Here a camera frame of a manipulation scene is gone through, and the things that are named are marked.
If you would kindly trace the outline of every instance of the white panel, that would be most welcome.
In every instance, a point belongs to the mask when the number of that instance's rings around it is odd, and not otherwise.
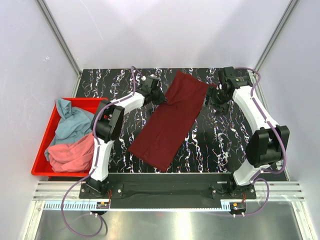
[[[288,170],[320,234],[320,1],[300,1],[262,66],[269,112],[290,130]]]
[[[80,68],[253,67],[289,0],[46,0]]]
[[[38,178],[31,175],[57,97],[76,75],[35,0],[0,3],[1,239],[21,239]]]

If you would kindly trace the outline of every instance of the maroon towel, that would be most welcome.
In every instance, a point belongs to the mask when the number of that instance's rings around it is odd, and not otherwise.
[[[161,104],[128,151],[166,172],[201,111],[208,84],[178,71]]]

